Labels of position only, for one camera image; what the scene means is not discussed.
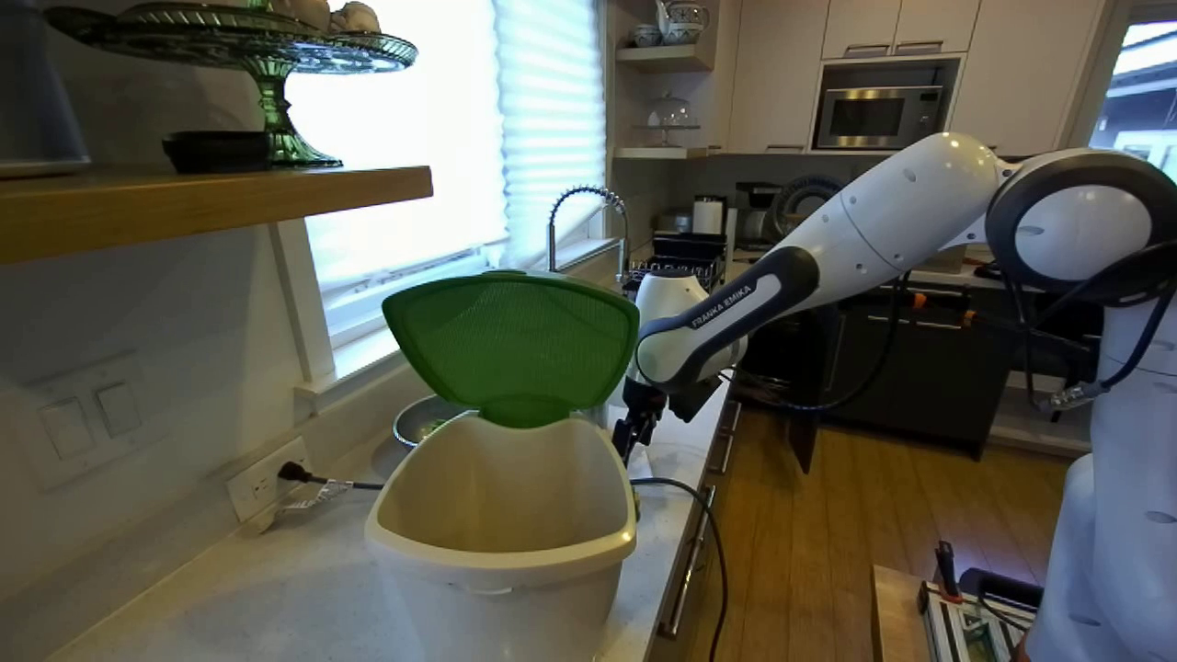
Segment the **cable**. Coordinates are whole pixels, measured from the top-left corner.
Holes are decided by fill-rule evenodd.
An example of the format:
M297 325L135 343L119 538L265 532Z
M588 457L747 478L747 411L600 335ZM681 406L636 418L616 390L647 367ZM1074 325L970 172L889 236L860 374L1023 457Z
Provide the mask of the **cable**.
M870 395L883 367L887 367L887 358L889 358L889 345L899 340L899 305L900 305L900 296L909 292L909 280L913 272L905 272L893 292L889 292L889 315L887 315L887 335L883 335L883 345L871 359L871 367L856 380L856 385L849 385L845 395L833 397L833 401L788 401L788 397L774 397L777 407L788 407L788 411L801 411L801 415L819 415L819 411L833 411L833 407L842 407L849 401L856 401L860 395Z
M1127 305L1138 305L1138 303L1149 303L1149 298L1155 298L1155 305L1150 305L1150 315L1149 315L1144 331L1138 335L1138 345L1135 345L1128 359L1115 374L1098 380L1098 383L1074 383L1071 390L1059 390L1052 397L1036 397L1036 385L1035 385L1035 340L1055 340L1055 335L1045 335L1040 325L1047 315L1055 315L1062 305L1071 305L1074 298L1082 298L1084 292L1093 292L1093 285L1112 275L1117 266L1106 266L1093 280L1074 285L1040 315L1030 314L1023 285L1003 272L1003 292L1012 296L1014 325L1023 331L1023 367L1027 367L1023 374L1027 374L1030 407L1059 418L1062 411L1082 407L1082 406L1098 401L1101 395L1106 395L1112 385L1117 385L1122 380L1128 380L1138 370L1138 363L1144 359L1144 352L1149 352L1149 345L1150 345L1150 340L1155 340L1155 331L1160 331L1160 325L1164 325L1164 315L1166 315L1166 308L1173 303L1173 292L1177 292L1173 280L1164 280L1164 285L1141 292L1138 298L1127 298Z
M675 489L685 489L688 498L697 498L697 504L704 508L705 530L713 538L719 571L721 571L721 614L713 623L709 654L705 654L713 662L721 650L725 623L730 623L730 558L725 558L725 540L721 540L721 525L713 519L713 508L705 504L705 498L701 489L691 489L688 483L677 483L677 478L653 476L653 478L631 478L631 486L675 486Z
M384 483L323 478L323 476L314 476L309 469L302 469L302 462L284 462L279 469L279 483L317 483L317 486L338 486L338 489L384 489Z

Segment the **white cabinet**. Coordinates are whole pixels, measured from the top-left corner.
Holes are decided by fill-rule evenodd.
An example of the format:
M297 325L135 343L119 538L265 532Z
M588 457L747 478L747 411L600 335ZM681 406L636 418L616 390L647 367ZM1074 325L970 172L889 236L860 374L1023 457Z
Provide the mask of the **white cabinet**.
M833 0L827 59L960 55L983 0Z
M808 151L827 0L745 0L725 151Z
M1001 156L1062 146L1106 0L985 0L948 130Z

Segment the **microwave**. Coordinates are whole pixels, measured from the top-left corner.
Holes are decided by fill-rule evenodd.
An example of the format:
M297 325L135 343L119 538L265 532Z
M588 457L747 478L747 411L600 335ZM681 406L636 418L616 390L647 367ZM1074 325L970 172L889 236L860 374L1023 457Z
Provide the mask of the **microwave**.
M941 86L823 87L818 109L818 151L899 151L945 130L948 91Z

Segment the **black cable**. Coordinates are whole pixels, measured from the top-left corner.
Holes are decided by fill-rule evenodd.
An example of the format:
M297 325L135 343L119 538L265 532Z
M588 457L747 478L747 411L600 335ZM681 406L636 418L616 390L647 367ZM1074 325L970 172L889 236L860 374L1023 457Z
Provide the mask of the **black cable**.
M1170 261L1173 258L1173 245L1177 243L1155 243L1155 245L1144 245L1122 261L1112 261L1104 266L1101 272L1093 272L1088 280L1067 288L1045 314L1036 325L1045 325L1052 314L1067 308L1074 298L1098 292L1098 288L1106 288L1106 280L1115 285L1115 275L1122 275L1122 269L1138 269L1141 261ZM1128 296L1098 296L1101 303L1106 298L1112 305L1138 305L1138 303L1149 303L1149 298L1164 298L1166 292L1173 292L1170 280L1155 280L1150 288L1141 288L1141 292L1128 292Z
M721 525L713 519L713 508L705 504L705 498L701 489L691 489L688 483L677 483L677 478L653 476L653 478L631 478L631 486L675 486L675 489L685 489L688 498L697 498L697 504L704 508L705 530L713 538L719 571L721 571L721 614L713 623L709 654L705 654L713 662L721 650L725 623L730 623L730 558L725 558L725 540L721 540Z
M801 411L801 415L819 415L819 411L833 411L833 407L842 407L849 401L856 401L860 395L870 395L883 367L887 367L887 358L889 358L889 345L899 340L899 308L900 308L900 296L909 292L909 280L913 272L905 272L893 292L889 292L889 315L887 315L887 335L883 335L883 345L871 359L871 367L856 380L856 385L849 385L845 395L833 397L833 401L788 401L788 397L774 397L774 407L788 407L788 411Z
M1027 390L1027 406L1030 411L1040 411L1047 415L1052 423L1059 423L1059 407L1047 407L1045 397L1036 395L1036 340L1052 340L1052 343L1067 343L1062 335L1047 335L1040 331L1040 325L1047 315L1055 315L1062 308L1062 303L1079 298L1088 285L1079 285L1071 288L1067 296L1059 296L1047 314L1035 315L1030 305L1027 305L1027 288L1023 280L1007 275L1003 272L1003 296L1012 303L1012 314L1014 314L1014 331L1018 331L1018 351L1023 351L1023 390Z
M314 476L309 469L302 469L302 462L284 462L279 469L279 483L317 483L317 486L338 483L338 486L351 486L351 489L384 489L384 483L323 478L323 476Z
M1036 385L1035 385L1035 340L1055 340L1055 335L1045 335L1040 325L1045 325L1047 315L1055 315L1062 305L1071 305L1074 298L1082 298L1084 292L1093 292L1093 285L1101 285L1104 275L1112 275L1117 266L1122 266L1122 261L1106 266L1106 269L1098 272L1093 280L1082 280L1082 285L1067 288L1040 315L1030 314L1023 285L1003 272L1003 292L1012 296L1014 325L1023 328L1023 367L1027 367L1023 374L1027 374L1030 407L1059 418L1059 411L1067 407L1067 401L1071 401L1071 406L1074 406L1074 401L1082 406L1082 401L1093 401L1093 397L1106 395L1106 390L1117 385L1127 374L1135 374L1138 363L1144 359L1144 352L1149 352L1149 345L1150 345L1150 340L1155 340L1155 331L1160 331L1160 325L1164 325L1164 315L1166 315L1166 308L1170 308L1170 303L1173 303L1173 292L1177 292L1173 280L1164 280L1164 285L1155 285L1150 292L1141 292L1138 298L1128 298L1128 303L1149 303L1149 298L1155 298L1155 308L1150 308L1150 315L1149 315L1149 325L1144 325L1144 331L1141 331L1128 359L1127 359L1115 374L1106 374L1106 380L1101 380L1101 383L1082 383L1082 385L1074 385L1074 390L1062 390L1062 395L1052 397L1052 406L1040 406Z

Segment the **dark cabinet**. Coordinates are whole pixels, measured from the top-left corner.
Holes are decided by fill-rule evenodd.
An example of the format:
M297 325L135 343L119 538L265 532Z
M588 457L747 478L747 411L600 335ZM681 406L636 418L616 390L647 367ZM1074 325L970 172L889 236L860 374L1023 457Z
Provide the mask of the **dark cabinet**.
M833 407L833 418L957 444L970 457L989 438L1012 367L1007 305L1001 292L915 288L900 305L887 363L871 390ZM889 296L842 305L842 343L833 390L854 390L887 345Z
M792 418L801 469L819 418L978 457L1014 358L1007 328L1003 292L913 288L887 340L889 292L871 292L763 328L741 359L735 397Z

